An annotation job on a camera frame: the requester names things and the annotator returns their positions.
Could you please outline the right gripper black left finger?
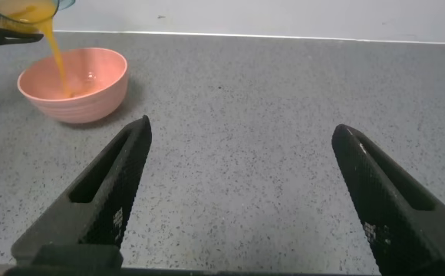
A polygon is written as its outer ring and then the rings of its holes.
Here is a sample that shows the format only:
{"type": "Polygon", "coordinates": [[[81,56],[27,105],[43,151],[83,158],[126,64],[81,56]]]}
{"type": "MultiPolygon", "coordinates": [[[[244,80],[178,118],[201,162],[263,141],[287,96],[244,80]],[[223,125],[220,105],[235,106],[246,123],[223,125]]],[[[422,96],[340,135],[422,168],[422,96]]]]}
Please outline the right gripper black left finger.
{"type": "Polygon", "coordinates": [[[13,244],[17,263],[44,245],[119,248],[151,142],[148,116],[127,124],[13,244]]]}

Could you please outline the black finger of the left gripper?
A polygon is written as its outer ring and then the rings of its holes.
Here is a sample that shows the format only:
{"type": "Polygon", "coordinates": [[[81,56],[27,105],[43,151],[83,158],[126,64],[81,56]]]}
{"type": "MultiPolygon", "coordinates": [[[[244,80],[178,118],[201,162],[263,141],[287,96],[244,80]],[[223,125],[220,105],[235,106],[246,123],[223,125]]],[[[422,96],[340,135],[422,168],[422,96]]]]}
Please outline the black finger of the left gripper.
{"type": "Polygon", "coordinates": [[[29,44],[40,41],[42,34],[26,34],[0,28],[0,46],[8,44],[29,44]]]}

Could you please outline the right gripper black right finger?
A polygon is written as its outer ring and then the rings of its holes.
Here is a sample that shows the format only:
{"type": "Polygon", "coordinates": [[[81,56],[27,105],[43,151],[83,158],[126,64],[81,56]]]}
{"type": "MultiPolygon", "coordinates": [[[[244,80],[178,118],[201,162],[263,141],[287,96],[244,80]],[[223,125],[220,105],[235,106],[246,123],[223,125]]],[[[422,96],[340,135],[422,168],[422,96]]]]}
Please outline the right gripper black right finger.
{"type": "Polygon", "coordinates": [[[331,144],[382,275],[445,275],[445,205],[362,132],[331,144]]]}

